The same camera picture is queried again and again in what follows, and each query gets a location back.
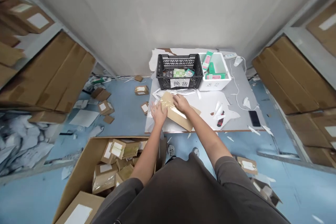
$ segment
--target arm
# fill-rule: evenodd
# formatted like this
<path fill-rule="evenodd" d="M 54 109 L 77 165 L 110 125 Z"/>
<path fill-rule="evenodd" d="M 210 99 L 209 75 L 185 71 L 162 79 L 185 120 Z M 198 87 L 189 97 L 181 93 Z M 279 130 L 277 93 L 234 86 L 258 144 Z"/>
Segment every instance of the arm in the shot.
<path fill-rule="evenodd" d="M 150 109 L 154 119 L 154 128 L 130 176 L 130 178 L 140 179 L 143 186 L 145 186 L 153 176 L 156 156 L 159 150 L 160 134 L 163 123 L 167 118 L 167 108 L 162 112 L 161 102 L 159 102 L 157 106 L 152 103 Z"/>
<path fill-rule="evenodd" d="M 223 156 L 232 157 L 231 153 L 217 136 L 217 134 L 210 128 L 210 126 L 190 107 L 187 99 L 178 94 L 174 95 L 174 105 L 184 112 L 191 121 L 196 134 L 201 141 L 206 154 L 208 155 L 212 167 L 215 168 L 216 161 Z"/>

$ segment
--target blue floor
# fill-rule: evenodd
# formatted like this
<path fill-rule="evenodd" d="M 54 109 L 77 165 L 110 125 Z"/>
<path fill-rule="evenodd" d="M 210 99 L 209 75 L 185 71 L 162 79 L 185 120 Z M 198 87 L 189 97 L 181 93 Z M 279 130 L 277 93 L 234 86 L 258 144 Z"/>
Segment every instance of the blue floor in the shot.
<path fill-rule="evenodd" d="M 115 109 L 112 114 L 115 121 L 108 125 L 103 122 L 103 116 L 99 116 L 90 128 L 84 129 L 74 125 L 66 125 L 63 132 L 77 130 L 78 138 L 74 140 L 72 136 L 60 136 L 48 159 L 60 158 L 84 147 L 88 140 L 88 133 L 96 125 L 105 126 L 100 136 L 144 135 L 146 117 L 141 111 L 140 105 L 148 101 L 149 97 L 134 94 L 134 88 L 138 85 L 139 83 L 134 81 L 108 83 L 107 89 L 112 93 L 108 100 Z M 145 85 L 150 88 L 151 79 L 146 79 Z M 262 83 L 258 81 L 256 86 L 251 87 L 275 140 L 266 132 L 261 132 L 260 136 L 252 132 L 219 133 L 219 137 L 232 154 L 255 160 L 259 173 L 275 180 L 275 182 L 271 182 L 271 186 L 283 202 L 283 204 L 278 204 L 278 209 L 291 223 L 315 224 L 317 221 L 312 215 L 323 220 L 325 224 L 335 223 L 335 175 L 256 155 L 257 150 L 275 151 L 274 141 L 282 152 L 295 153 L 295 149 Z M 89 96 L 83 93 L 80 98 L 86 99 Z M 89 105 L 87 109 L 98 111 L 97 106 L 94 105 Z M 78 110 L 74 110 L 71 113 L 68 122 L 77 112 Z M 197 135 L 192 133 L 189 139 L 187 136 L 188 134 L 168 134 L 167 138 L 171 137 L 169 143 L 175 146 L 176 155 L 185 160 L 193 147 L 198 147 L 199 156 L 204 165 L 214 174 L 210 160 Z M 229 140 L 227 136 L 231 137 L 234 142 Z M 62 169 L 58 169 L 16 180 L 1 187 L 0 223 L 51 223 L 67 183 L 67 180 L 61 180 L 61 172 Z"/>

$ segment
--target black plastic crate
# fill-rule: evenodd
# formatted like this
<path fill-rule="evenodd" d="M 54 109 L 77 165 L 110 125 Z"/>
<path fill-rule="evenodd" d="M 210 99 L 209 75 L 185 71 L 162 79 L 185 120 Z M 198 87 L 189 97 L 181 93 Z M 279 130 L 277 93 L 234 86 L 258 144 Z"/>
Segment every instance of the black plastic crate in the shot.
<path fill-rule="evenodd" d="M 157 57 L 156 77 L 159 81 L 161 90 L 166 89 L 197 89 L 203 78 L 202 64 L 199 54 L 189 54 L 186 56 L 171 56 L 168 54 L 159 54 Z M 176 77 L 174 78 L 174 69 L 188 68 L 195 72 L 192 77 Z M 189 86 L 170 87 L 171 79 L 190 79 Z"/>

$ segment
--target white wall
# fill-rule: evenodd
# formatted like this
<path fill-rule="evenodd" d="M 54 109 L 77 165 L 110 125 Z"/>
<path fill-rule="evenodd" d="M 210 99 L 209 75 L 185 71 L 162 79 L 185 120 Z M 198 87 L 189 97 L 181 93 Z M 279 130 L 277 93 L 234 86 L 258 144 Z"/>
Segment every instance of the white wall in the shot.
<path fill-rule="evenodd" d="M 307 0 L 42 0 L 119 75 L 153 48 L 232 47 L 248 62 Z"/>

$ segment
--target white foam box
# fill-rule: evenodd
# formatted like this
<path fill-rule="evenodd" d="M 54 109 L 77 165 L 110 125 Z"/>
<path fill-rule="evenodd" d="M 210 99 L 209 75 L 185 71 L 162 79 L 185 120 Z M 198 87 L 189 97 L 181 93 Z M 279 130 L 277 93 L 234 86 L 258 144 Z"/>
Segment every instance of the white foam box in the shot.
<path fill-rule="evenodd" d="M 199 53 L 201 62 L 203 62 L 205 55 L 206 53 Z M 225 79 L 205 79 L 204 74 L 202 82 L 198 88 L 199 91 L 220 91 L 231 81 L 229 69 L 221 52 L 214 52 L 210 62 L 213 62 L 216 73 L 226 73 Z"/>

